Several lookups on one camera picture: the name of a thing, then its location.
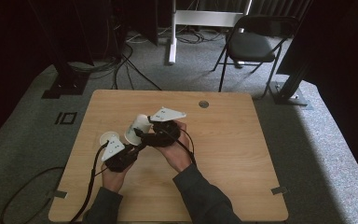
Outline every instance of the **left hand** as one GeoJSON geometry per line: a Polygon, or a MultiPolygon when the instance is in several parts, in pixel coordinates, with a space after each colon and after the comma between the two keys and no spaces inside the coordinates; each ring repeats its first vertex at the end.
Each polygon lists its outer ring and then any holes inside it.
{"type": "Polygon", "coordinates": [[[129,167],[127,167],[123,172],[116,173],[106,169],[106,165],[103,163],[101,167],[101,170],[103,170],[103,187],[118,193],[121,187],[123,187],[124,177],[126,177],[127,172],[132,166],[133,164],[129,165],[129,167]]]}

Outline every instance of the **wooden table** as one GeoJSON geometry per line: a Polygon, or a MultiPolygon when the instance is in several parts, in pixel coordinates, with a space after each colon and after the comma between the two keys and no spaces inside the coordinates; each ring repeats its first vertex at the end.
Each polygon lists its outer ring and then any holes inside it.
{"type": "MultiPolygon", "coordinates": [[[[138,114],[154,115],[161,107],[182,111],[195,144],[200,171],[232,201],[242,220],[286,220],[281,194],[252,98],[246,93],[190,91],[96,91],[89,102],[71,156],[49,212],[52,221],[68,221],[86,197],[90,170],[99,139],[114,131],[125,143],[124,132],[138,114]],[[207,108],[200,101],[209,103],[207,108]]],[[[146,147],[129,170],[119,221],[190,221],[181,195],[172,182],[176,172],[154,148],[146,147]]],[[[101,176],[95,179],[88,209],[101,176]]]]}

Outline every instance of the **controller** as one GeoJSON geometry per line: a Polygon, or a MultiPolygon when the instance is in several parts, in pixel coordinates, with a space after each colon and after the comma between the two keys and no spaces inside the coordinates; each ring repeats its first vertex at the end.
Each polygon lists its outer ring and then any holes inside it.
{"type": "Polygon", "coordinates": [[[139,152],[145,147],[167,147],[176,142],[181,130],[173,119],[184,118],[185,116],[185,113],[162,107],[154,116],[147,117],[148,124],[145,123],[140,128],[133,127],[134,121],[129,131],[135,133],[136,137],[140,139],[140,144],[122,144],[118,137],[113,135],[109,139],[102,161],[111,171],[123,172],[138,159],[139,152]],[[147,125],[152,125],[153,133],[146,131],[148,128],[145,128],[145,126],[147,125]]]}

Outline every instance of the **black curtain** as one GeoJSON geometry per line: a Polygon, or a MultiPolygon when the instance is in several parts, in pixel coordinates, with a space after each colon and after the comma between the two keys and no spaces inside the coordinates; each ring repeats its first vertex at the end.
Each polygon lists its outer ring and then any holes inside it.
{"type": "Polygon", "coordinates": [[[27,1],[0,1],[0,127],[32,83],[51,64],[27,1]]]}
{"type": "Polygon", "coordinates": [[[277,73],[317,86],[358,162],[358,1],[314,0],[277,73]]]}

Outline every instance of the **metal bracket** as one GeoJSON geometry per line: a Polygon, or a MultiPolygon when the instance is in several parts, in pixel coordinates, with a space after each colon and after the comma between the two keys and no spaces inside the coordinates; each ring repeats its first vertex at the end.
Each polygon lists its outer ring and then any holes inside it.
{"type": "Polygon", "coordinates": [[[273,195],[279,194],[279,193],[285,194],[285,193],[289,192],[289,190],[286,187],[277,187],[275,189],[271,189],[271,192],[273,195]]]}
{"type": "Polygon", "coordinates": [[[282,99],[280,97],[280,91],[282,86],[284,85],[284,82],[270,82],[269,83],[269,89],[271,90],[272,97],[274,99],[274,102],[276,105],[300,105],[302,109],[304,110],[313,110],[312,105],[310,104],[310,101],[306,100],[301,92],[300,89],[298,89],[295,94],[289,99],[282,99]]]}
{"type": "Polygon", "coordinates": [[[76,74],[76,79],[71,87],[61,85],[60,76],[57,76],[50,90],[43,93],[42,99],[60,99],[61,95],[82,95],[89,81],[90,73],[74,71],[74,74],[76,74]]]}
{"type": "Polygon", "coordinates": [[[68,192],[60,191],[60,190],[54,191],[53,194],[54,194],[54,197],[56,197],[56,198],[62,198],[62,199],[65,199],[66,196],[68,196],[68,192]]]}

